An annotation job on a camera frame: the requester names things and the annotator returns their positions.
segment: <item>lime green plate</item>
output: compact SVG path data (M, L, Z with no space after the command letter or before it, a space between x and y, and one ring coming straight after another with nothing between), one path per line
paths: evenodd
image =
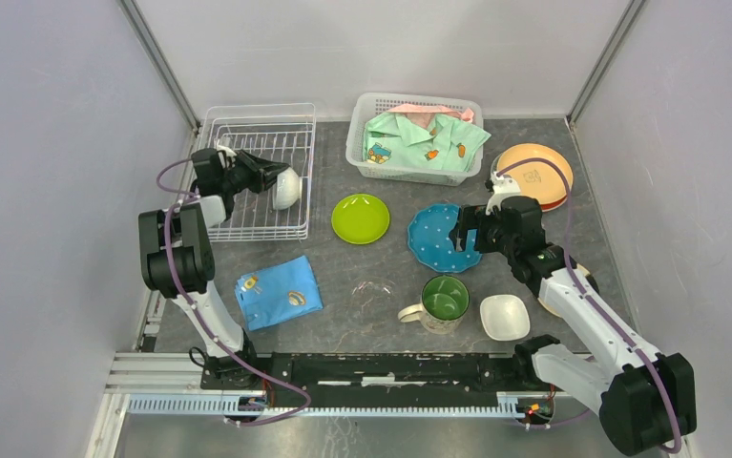
M332 210L332 229L355 245L376 241L388 230L390 213L385 203L369 194L353 194Z

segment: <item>dish rack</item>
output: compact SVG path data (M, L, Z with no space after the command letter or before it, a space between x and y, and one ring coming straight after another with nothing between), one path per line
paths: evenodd
M374 164L364 161L363 132L366 129L366 123L374 116L404 103L426 106L444 105L459 112L470 108L475 112L475 125L480 128L484 127L481 107L475 102L456 98L428 97L424 95L365 93L357 99L357 105L355 105L354 114L351 117L351 124L348 127L348 137L345 140L345 158L349 164L357 167L363 177L458 186L468 177L474 177L481 171L481 159L484 156L483 147L475 152L472 166L467 172L391 167L390 165Z
M271 188L243 191L234 198L231 218L208 228L211 241L290 240L309 237L309 202L315 152L315 105L213 107L202 124L199 148L227 146L285 162L302 181L301 198L285 210L273 209Z

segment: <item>green cloth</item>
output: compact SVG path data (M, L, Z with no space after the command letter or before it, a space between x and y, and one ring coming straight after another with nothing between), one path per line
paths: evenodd
M386 167L467 172L489 137L480 127L446 114L436 114L424 129L404 114L384 112L366 123L363 160Z

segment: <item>blue plate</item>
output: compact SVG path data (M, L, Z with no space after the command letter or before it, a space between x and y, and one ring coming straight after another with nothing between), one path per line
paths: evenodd
M436 203L417 213L408 226L408 248L419 262L440 274L458 274L481 261L474 250L475 231L468 232L467 249L456 252L449 234L458 219L458 205Z

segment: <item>blue folded towel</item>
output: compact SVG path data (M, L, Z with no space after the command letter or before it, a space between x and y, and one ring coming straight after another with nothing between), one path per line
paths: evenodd
M251 331L324 308L306 256L243 275L234 292Z

